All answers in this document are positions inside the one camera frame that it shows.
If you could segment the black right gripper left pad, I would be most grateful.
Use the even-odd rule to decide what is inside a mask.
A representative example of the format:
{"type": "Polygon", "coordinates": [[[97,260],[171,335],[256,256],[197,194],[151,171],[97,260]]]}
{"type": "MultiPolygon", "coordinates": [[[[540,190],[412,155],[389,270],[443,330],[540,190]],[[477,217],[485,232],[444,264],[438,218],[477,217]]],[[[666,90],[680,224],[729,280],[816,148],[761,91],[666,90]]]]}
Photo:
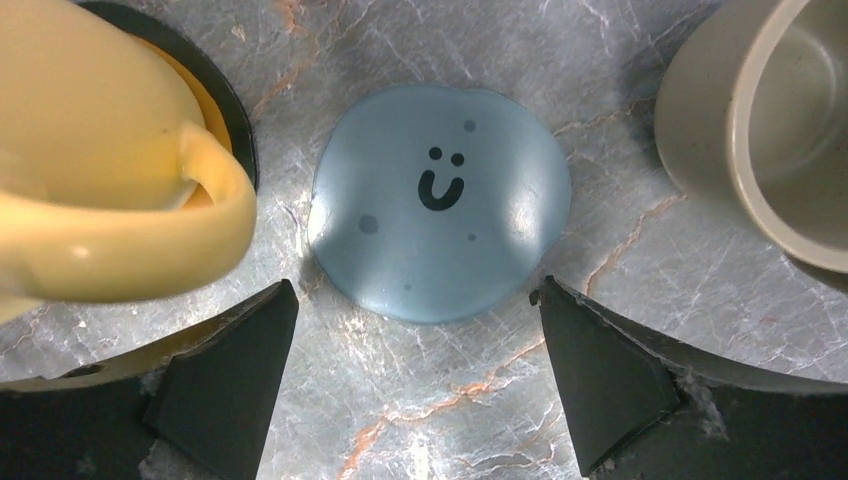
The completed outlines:
{"type": "Polygon", "coordinates": [[[1,386],[5,479],[138,479],[165,446],[221,479],[256,476],[293,340],[288,280],[124,354],[1,386]]]}

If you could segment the blue round coaster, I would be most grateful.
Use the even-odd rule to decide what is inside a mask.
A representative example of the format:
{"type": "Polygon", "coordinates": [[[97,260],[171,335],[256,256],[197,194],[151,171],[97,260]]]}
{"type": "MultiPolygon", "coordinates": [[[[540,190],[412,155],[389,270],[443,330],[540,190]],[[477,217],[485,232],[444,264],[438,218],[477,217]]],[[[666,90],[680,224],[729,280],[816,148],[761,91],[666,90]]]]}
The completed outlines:
{"type": "Polygon", "coordinates": [[[563,148],[515,101],[391,86],[336,123],[315,171],[308,240],[351,302],[450,323],[525,283],[561,236],[570,201],[563,148]]]}

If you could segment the black right gripper right pad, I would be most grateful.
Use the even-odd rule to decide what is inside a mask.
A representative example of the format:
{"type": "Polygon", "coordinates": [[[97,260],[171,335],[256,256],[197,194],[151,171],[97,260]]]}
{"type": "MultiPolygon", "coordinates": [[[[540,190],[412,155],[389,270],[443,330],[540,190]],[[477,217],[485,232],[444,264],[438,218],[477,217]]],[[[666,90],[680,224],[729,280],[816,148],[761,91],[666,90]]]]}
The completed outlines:
{"type": "Polygon", "coordinates": [[[733,361],[546,277],[531,294],[589,479],[843,479],[847,387],[733,361]]]}

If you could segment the small grey cup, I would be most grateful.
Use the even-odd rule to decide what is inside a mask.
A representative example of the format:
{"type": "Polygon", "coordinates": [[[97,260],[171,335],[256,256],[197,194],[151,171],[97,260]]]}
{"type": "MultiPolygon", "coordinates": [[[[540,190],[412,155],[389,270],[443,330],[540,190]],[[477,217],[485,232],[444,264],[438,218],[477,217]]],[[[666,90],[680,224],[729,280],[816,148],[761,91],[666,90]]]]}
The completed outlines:
{"type": "Polygon", "coordinates": [[[673,57],[654,132],[672,182],[847,288],[847,5],[729,1],[673,57]]]}

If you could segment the yellow ceramic mug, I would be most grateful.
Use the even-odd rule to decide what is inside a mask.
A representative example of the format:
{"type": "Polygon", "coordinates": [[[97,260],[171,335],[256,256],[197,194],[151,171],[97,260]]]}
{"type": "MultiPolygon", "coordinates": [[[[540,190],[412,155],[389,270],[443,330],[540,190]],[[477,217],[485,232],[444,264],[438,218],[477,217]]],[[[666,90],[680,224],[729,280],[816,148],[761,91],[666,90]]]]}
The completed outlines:
{"type": "Polygon", "coordinates": [[[213,284],[256,228],[256,189],[183,78],[80,3],[1,5],[3,353],[57,304],[213,284]]]}

